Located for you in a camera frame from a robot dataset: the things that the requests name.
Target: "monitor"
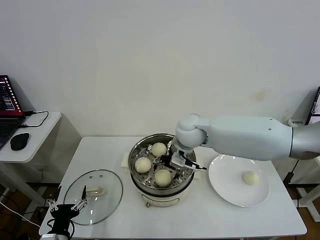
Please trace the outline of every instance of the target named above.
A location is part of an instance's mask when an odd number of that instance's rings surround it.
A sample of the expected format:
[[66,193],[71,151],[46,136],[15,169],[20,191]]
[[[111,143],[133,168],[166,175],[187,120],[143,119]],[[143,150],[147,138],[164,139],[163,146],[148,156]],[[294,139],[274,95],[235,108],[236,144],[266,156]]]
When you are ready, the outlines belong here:
[[23,117],[24,113],[7,75],[0,75],[0,118]]

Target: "power cord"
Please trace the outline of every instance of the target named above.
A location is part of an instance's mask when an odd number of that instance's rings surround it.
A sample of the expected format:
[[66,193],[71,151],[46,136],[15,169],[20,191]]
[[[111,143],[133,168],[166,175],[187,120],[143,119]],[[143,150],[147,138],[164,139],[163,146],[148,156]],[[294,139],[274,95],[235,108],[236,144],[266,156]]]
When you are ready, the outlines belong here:
[[[6,195],[1,195],[1,196],[2,196],[2,197],[5,197],[5,198],[7,198],[8,200],[10,200],[11,202],[13,202],[14,205],[16,206],[16,208],[18,209],[18,212],[19,212],[20,214],[22,214],[21,211],[20,211],[20,209],[19,209],[18,204],[17,204],[14,200],[12,200],[10,197],[8,197],[8,196],[6,196]],[[47,198],[44,199],[44,204],[43,204],[42,208],[44,208],[44,207],[46,206],[46,202],[47,202]],[[27,212],[23,213],[23,215],[25,215],[25,214],[34,214],[34,213],[38,213],[38,212],[41,212],[41,211],[40,211],[40,210],[38,210],[38,211],[27,211]],[[4,212],[0,212],[0,214],[6,215],[6,216],[16,216],[16,214],[8,214],[8,213],[4,213]]]
[[41,182],[44,179],[44,170],[38,169],[38,171],[41,173],[41,178],[38,181],[36,181],[35,183],[30,184],[31,187],[37,185],[39,182]]
[[[15,204],[16,208],[18,209],[18,212],[21,214],[21,211],[20,211],[20,208],[19,208],[18,204],[14,200],[12,200],[12,198],[10,198],[10,197],[8,197],[6,195],[3,195],[3,194],[1,196],[6,198],[6,199],[8,199],[8,200],[10,200],[11,202],[13,202]],[[3,213],[3,212],[0,212],[0,214],[8,215],[8,216],[16,216],[15,214],[7,214],[7,213]],[[16,240],[20,222],[21,222],[21,219],[19,218],[18,221],[16,222],[16,224],[14,225],[14,228],[13,228],[12,232],[10,232],[10,231],[8,231],[6,229],[3,229],[3,228],[0,229],[0,231],[3,231],[3,232],[6,232],[6,233],[10,234],[11,235],[11,240]]]
[[24,111],[23,112],[25,116],[31,116],[33,114],[42,114],[42,113],[46,113],[46,116],[45,118],[42,120],[42,122],[39,124],[39,125],[27,125],[27,124],[22,124],[22,125],[19,125],[18,128],[20,129],[24,129],[24,128],[37,128],[37,127],[40,127],[44,121],[48,118],[49,116],[49,112],[48,111]]
[[285,176],[285,178],[283,180],[283,184],[285,187],[287,187],[289,185],[289,183],[291,183],[291,179],[294,177],[294,170],[296,169],[298,163],[299,163],[299,160],[296,161],[292,171],[288,172],[288,174]]
[[21,214],[15,212],[15,211],[13,211],[13,210],[11,210],[9,207],[7,207],[6,205],[4,205],[1,201],[0,201],[0,204],[1,204],[2,206],[4,206],[6,209],[8,209],[9,211],[11,211],[11,212],[19,215],[19,216],[20,216],[21,218],[23,218],[24,220],[26,220],[26,221],[28,221],[29,223],[31,223],[31,224],[33,224],[33,225],[36,225],[38,228],[40,228],[40,226],[39,226],[38,224],[36,224],[36,223],[34,223],[34,222],[32,222],[32,221],[29,221],[27,218],[25,218],[25,217],[22,216]]

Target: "black mouse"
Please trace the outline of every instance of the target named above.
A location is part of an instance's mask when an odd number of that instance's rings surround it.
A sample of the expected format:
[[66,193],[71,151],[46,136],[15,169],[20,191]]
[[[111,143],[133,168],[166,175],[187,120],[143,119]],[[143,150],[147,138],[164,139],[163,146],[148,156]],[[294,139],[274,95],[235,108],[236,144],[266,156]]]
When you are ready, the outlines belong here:
[[25,146],[27,145],[29,136],[30,136],[30,134],[27,132],[15,135],[10,140],[11,149],[13,151],[18,151],[18,150],[24,149]]

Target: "glass lid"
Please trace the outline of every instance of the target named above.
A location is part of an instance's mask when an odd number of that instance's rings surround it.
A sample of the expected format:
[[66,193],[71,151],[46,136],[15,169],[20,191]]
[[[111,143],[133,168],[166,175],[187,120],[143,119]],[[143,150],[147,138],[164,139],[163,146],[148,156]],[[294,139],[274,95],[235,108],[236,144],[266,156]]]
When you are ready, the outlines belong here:
[[75,180],[64,197],[64,204],[77,204],[86,186],[87,205],[72,219],[76,224],[92,225],[109,217],[118,207],[123,187],[120,178],[109,170],[93,170]]

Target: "white desk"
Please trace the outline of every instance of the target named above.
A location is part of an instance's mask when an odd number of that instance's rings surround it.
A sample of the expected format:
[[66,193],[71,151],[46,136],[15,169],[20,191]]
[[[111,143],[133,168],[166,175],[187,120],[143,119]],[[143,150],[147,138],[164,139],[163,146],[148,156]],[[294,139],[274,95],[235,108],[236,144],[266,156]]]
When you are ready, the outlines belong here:
[[[38,125],[45,118],[46,113],[38,113],[29,116],[24,124]],[[50,111],[49,116],[39,127],[27,127],[19,128],[13,136],[21,133],[29,133],[30,137],[28,143],[24,149],[13,151],[10,147],[10,140],[0,149],[0,172],[4,174],[15,187],[22,193],[24,193],[31,200],[43,205],[45,199],[40,196],[35,190],[33,190],[28,184],[25,183],[20,176],[18,176],[12,169],[5,164],[15,163],[24,164],[29,162],[37,153],[43,142],[46,140],[49,133],[57,124],[61,117],[61,113],[58,111]]]
[[[145,207],[129,173],[121,167],[123,154],[142,137],[84,137],[62,179],[58,199],[82,174],[96,169],[115,172],[123,184],[122,200],[106,220],[75,224],[74,238],[88,239],[214,239],[303,235],[306,226],[270,161],[259,162],[268,176],[270,195],[257,207],[238,207],[222,199],[209,185],[208,172],[193,180],[185,200],[171,207]],[[208,167],[217,154],[198,147],[196,156]],[[46,234],[48,212],[39,233]]]

